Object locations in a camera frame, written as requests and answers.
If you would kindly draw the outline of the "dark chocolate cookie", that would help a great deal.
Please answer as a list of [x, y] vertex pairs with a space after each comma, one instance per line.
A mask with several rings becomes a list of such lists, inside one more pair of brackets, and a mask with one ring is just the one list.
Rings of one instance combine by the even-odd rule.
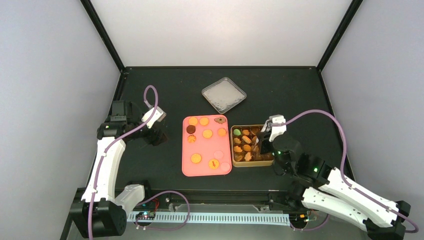
[[196, 132], [196, 126], [195, 126], [195, 125], [188, 125], [188, 126], [186, 127], [186, 132], [187, 132], [189, 135], [194, 134], [194, 133]]

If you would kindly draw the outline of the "green round cookie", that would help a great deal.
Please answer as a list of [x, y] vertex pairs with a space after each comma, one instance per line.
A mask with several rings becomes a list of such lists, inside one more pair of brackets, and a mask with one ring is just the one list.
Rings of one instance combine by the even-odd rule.
[[242, 132], [241, 132], [241, 130], [240, 130], [240, 129], [235, 128], [235, 129], [233, 130], [233, 135], [234, 135], [234, 136], [241, 136], [241, 135], [242, 135]]

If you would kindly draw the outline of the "pink plastic tray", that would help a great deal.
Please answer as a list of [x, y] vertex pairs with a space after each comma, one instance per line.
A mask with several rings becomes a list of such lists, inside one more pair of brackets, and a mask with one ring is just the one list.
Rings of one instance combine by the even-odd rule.
[[[196, 131], [193, 135], [196, 136], [196, 141], [194, 143], [188, 143], [187, 137], [189, 134], [186, 132], [186, 128], [189, 125], [188, 120], [190, 117], [198, 118], [198, 124], [195, 126]], [[199, 124], [199, 119], [202, 117], [209, 118], [209, 124], [207, 126], [202, 126]], [[203, 176], [218, 176], [218, 175], [227, 175], [230, 172], [223, 172], [220, 170], [220, 166], [217, 169], [210, 169], [208, 162], [214, 158], [215, 151], [222, 151], [224, 157], [220, 160], [220, 165], [222, 163], [231, 164], [232, 170], [232, 154], [231, 154], [231, 144], [230, 144], [230, 129], [228, 126], [228, 120], [226, 118], [226, 123], [219, 124], [214, 121], [214, 118], [224, 117], [222, 114], [216, 115], [198, 115], [198, 116], [187, 116], [182, 121], [182, 148], [181, 148], [181, 170], [182, 173], [187, 177], [203, 177]], [[218, 129], [224, 128], [227, 130], [226, 136], [219, 136]], [[210, 129], [213, 131], [213, 136], [209, 139], [204, 138], [202, 133], [204, 130]], [[202, 160], [198, 164], [191, 162], [191, 156], [193, 154], [200, 154]]]

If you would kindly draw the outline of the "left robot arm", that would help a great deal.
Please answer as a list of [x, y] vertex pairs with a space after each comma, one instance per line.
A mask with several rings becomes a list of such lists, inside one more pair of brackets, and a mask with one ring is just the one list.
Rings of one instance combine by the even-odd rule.
[[157, 146], [167, 137], [158, 123], [166, 113], [160, 107], [148, 105], [142, 112], [131, 101], [113, 101], [104, 123], [97, 129], [97, 153], [92, 175], [82, 197], [72, 203], [69, 214], [81, 236], [121, 236], [127, 217], [150, 190], [146, 180], [132, 181], [116, 195], [116, 179], [126, 145], [133, 139], [144, 139]]

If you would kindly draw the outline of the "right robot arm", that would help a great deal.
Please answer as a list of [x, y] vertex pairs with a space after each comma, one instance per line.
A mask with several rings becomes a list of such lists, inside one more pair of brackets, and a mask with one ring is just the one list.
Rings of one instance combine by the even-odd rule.
[[274, 163], [293, 179], [285, 204], [293, 210], [308, 208], [338, 217], [367, 233], [372, 240], [402, 240], [404, 217], [411, 206], [381, 197], [348, 178], [341, 169], [306, 154], [289, 134], [257, 133], [260, 154], [271, 154]]

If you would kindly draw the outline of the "pale pink cookie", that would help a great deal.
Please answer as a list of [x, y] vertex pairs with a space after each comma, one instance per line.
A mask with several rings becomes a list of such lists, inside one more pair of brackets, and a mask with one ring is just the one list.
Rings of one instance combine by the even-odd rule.
[[223, 162], [220, 164], [220, 170], [222, 170], [224, 173], [230, 172], [231, 169], [232, 169], [232, 166], [228, 162]]
[[221, 160], [224, 157], [224, 153], [220, 150], [217, 150], [213, 154], [214, 158], [217, 160]]

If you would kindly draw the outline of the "beige round cookie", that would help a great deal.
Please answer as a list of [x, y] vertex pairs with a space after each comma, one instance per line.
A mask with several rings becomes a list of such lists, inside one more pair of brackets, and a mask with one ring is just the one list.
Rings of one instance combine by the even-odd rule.
[[226, 130], [225, 128], [219, 128], [219, 129], [217, 130], [217, 134], [218, 134], [220, 137], [225, 137], [225, 136], [227, 135], [227, 130]]

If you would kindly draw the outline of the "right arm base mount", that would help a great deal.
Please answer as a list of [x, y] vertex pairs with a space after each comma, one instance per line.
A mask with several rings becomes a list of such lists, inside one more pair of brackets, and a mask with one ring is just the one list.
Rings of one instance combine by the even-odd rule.
[[306, 213], [313, 210], [313, 208], [305, 207], [302, 204], [304, 198], [301, 194], [288, 191], [270, 191], [267, 196], [268, 201], [265, 201], [264, 204], [273, 211]]

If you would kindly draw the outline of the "brown flower cookie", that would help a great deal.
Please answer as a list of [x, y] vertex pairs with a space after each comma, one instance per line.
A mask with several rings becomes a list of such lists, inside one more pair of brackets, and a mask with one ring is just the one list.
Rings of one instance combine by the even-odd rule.
[[224, 124], [227, 122], [227, 119], [225, 117], [216, 117], [214, 118], [214, 121], [218, 124]]

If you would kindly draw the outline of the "yellow cookie red mark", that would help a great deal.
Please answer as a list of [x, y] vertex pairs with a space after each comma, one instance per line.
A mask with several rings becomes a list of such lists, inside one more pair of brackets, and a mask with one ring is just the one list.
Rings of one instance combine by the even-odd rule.
[[208, 162], [208, 167], [212, 170], [218, 169], [220, 167], [220, 162], [213, 158]]

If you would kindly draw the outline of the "orange round cookie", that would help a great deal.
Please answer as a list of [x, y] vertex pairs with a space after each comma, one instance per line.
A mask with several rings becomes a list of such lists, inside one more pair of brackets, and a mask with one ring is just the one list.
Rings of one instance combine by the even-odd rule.
[[211, 129], [205, 129], [205, 130], [202, 132], [202, 136], [203, 136], [205, 139], [210, 139], [210, 138], [213, 136], [213, 131], [212, 131]]
[[199, 123], [199, 120], [197, 117], [190, 117], [188, 119], [188, 124], [192, 126], [196, 126]]
[[208, 117], [201, 117], [201, 118], [199, 119], [199, 124], [200, 124], [201, 126], [207, 126], [209, 123], [210, 123], [210, 120], [209, 120], [209, 118], [208, 118]]
[[244, 136], [249, 136], [250, 135], [250, 131], [248, 130], [248, 129], [244, 129], [244, 130], [242, 130], [242, 134], [244, 135]]

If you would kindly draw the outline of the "gold cookie tin box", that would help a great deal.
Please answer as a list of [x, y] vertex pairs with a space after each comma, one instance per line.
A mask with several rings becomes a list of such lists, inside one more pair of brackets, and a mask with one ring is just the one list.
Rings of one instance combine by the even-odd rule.
[[[262, 129], [263, 125], [253, 124], [253, 125], [233, 125], [230, 129], [230, 150], [232, 165], [234, 167], [267, 167], [271, 166], [274, 163], [274, 156], [271, 154], [259, 154], [258, 147], [258, 138], [257, 133]], [[249, 130], [250, 135], [248, 135], [252, 144], [245, 144], [242, 141], [242, 135], [235, 136], [233, 134], [234, 129]], [[234, 144], [233, 138], [241, 138], [242, 144]]]

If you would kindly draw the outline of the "clear plastic lid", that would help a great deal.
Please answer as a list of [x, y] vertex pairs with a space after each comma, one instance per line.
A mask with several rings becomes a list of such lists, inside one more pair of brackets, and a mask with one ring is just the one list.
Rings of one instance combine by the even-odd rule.
[[223, 77], [205, 87], [201, 94], [222, 115], [247, 97], [247, 94], [228, 77]]

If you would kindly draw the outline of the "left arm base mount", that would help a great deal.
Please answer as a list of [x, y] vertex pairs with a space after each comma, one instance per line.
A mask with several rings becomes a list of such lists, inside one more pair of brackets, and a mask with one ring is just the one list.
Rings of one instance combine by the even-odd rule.
[[138, 202], [132, 210], [156, 212], [160, 208], [166, 207], [166, 198], [169, 198], [171, 194], [172, 193], [170, 190], [165, 190], [149, 195], [145, 199]]

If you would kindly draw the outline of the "orange swirl cookie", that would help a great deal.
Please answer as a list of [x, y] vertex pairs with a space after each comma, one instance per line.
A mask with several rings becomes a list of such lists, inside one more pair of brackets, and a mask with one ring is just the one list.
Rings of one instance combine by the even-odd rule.
[[194, 134], [190, 134], [190, 135], [187, 137], [187, 142], [188, 142], [188, 143], [195, 143], [195, 142], [196, 142], [196, 140], [197, 140], [197, 137], [196, 137]]

